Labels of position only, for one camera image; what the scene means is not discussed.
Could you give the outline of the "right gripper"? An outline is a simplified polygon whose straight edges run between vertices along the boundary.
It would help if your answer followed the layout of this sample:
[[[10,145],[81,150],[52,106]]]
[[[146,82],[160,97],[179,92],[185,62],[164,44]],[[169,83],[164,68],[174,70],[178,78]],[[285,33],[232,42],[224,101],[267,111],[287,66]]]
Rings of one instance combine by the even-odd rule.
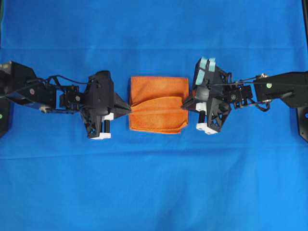
[[[199,114],[196,129],[207,135],[221,132],[222,125],[231,111],[223,100],[224,88],[232,80],[232,73],[216,65],[215,58],[201,57],[194,70],[192,95],[181,108],[194,110]]]

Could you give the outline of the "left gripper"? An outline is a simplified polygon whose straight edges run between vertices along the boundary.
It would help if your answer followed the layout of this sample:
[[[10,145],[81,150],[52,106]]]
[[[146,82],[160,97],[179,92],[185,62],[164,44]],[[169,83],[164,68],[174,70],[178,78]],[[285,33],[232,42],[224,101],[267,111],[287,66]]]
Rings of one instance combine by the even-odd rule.
[[[102,133],[102,120],[111,113],[114,106],[115,113],[131,113],[130,105],[116,92],[109,71],[99,71],[89,77],[84,91],[84,106],[80,110],[87,137],[99,139]]]

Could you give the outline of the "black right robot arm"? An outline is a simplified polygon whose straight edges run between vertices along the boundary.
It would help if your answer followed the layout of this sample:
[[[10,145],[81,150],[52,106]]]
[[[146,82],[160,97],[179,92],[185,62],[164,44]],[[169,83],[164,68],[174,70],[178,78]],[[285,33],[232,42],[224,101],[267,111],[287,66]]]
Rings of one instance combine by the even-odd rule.
[[[245,80],[232,80],[215,58],[201,57],[194,70],[192,91],[182,109],[198,113],[198,130],[212,135],[221,132],[232,108],[254,106],[262,112],[280,99],[296,109],[299,135],[308,139],[308,74],[288,72],[275,76],[261,74]]]

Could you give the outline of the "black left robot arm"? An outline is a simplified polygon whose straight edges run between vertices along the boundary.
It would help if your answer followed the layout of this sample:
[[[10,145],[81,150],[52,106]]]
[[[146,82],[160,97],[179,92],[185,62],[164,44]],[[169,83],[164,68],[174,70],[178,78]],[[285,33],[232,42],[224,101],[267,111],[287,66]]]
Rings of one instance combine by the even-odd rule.
[[[10,129],[13,114],[12,103],[58,114],[80,113],[87,137],[93,140],[111,138],[110,122],[126,116],[131,108],[115,91],[109,71],[100,71],[85,82],[73,81],[64,86],[60,75],[46,79],[37,77],[34,70],[25,65],[8,62],[0,66],[0,135]]]

